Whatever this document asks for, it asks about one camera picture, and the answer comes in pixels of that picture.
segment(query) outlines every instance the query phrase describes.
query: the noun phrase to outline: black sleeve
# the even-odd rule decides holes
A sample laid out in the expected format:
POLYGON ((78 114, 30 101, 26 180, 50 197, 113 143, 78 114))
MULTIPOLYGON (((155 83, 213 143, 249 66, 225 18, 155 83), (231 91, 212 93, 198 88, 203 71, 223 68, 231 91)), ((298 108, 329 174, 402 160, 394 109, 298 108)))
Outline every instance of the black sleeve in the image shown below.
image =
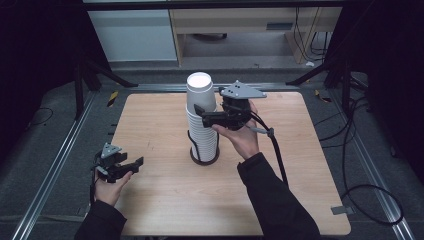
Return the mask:
POLYGON ((237 166, 266 240, 321 239, 318 227, 262 153, 237 166))
POLYGON ((75 234, 75 240, 119 240, 126 218, 116 208, 96 201, 75 234))

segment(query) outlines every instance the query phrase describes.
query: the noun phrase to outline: white paper cup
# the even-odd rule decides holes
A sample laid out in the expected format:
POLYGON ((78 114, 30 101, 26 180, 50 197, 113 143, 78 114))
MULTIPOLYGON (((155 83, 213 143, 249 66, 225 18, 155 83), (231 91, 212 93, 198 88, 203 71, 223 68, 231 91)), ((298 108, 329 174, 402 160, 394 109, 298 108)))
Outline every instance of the white paper cup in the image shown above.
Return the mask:
MULTIPOLYGON (((190 91, 187 90, 187 101, 189 99, 188 96, 190 95, 189 92, 190 91)), ((191 96, 200 96, 200 94, 191 94, 191 96)), ((215 97, 213 98, 213 101, 214 104, 211 105, 209 109, 205 109, 206 111, 216 111, 215 97)), ((191 143, 191 153, 193 161, 200 165, 208 165, 213 163, 217 160, 219 155, 219 151, 217 150, 218 134, 212 128, 203 127, 202 117, 198 116, 196 113, 191 113, 189 111, 188 102, 186 105, 186 113, 190 138, 196 143, 191 143)))
POLYGON ((196 114, 194 104, 206 112, 216 109, 216 99, 211 76, 204 72, 196 72, 187 78, 187 110, 196 114))

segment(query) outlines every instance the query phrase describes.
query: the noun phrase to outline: wooden tabletop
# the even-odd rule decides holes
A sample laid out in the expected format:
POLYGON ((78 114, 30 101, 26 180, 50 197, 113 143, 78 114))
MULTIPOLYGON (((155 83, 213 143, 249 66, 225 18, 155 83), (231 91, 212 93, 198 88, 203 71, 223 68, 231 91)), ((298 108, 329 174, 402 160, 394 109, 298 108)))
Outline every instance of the wooden tabletop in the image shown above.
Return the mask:
MULTIPOLYGON (((222 98, 217 95, 217 102, 222 98)), ((345 214, 303 97, 272 92, 253 99, 259 116, 273 127, 290 189, 317 222, 322 235, 347 235, 345 214)), ((125 163, 144 156, 144 165, 125 186, 116 207, 128 219, 123 235, 262 235, 238 172, 243 159, 221 137, 219 159, 209 166, 190 158, 185 93, 132 94, 112 144, 128 153, 125 163)), ((261 151, 280 177, 270 139, 259 134, 261 151)))

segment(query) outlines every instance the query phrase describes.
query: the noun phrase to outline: black curtain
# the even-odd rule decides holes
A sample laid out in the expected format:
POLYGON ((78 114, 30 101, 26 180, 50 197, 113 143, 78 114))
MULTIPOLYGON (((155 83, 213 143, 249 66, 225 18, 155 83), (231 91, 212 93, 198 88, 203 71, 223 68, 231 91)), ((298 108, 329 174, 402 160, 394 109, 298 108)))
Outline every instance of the black curtain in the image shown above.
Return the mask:
POLYGON ((43 95, 74 80, 77 51, 110 70, 87 12, 57 9, 55 3, 0 0, 0 164, 43 95))
MULTIPOLYGON (((409 161, 422 183, 423 16, 422 0, 374 0, 371 5, 344 8, 327 55, 348 59, 352 71, 368 75, 366 95, 375 116, 396 154, 409 161), (352 29, 355 34, 346 41, 352 29)), ((331 69, 326 84, 336 85, 342 74, 340 66, 331 69)))

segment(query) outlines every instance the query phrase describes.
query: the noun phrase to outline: person's right hand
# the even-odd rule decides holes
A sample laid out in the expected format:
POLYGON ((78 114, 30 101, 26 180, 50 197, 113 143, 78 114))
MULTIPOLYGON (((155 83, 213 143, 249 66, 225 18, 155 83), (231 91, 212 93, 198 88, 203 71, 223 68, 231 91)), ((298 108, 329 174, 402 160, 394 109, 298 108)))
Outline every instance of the person's right hand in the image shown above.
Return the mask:
MULTIPOLYGON (((255 105, 250 101, 250 109, 257 113, 255 105)), ((249 127, 256 127, 256 121, 250 119, 247 123, 249 127)), ((229 130, 223 126, 214 124, 212 129, 222 136, 228 138, 233 144, 236 151, 242 156, 245 160, 252 157, 253 155, 259 153, 259 144, 258 144, 258 135, 256 132, 250 130, 248 127, 243 126, 237 131, 229 130)))

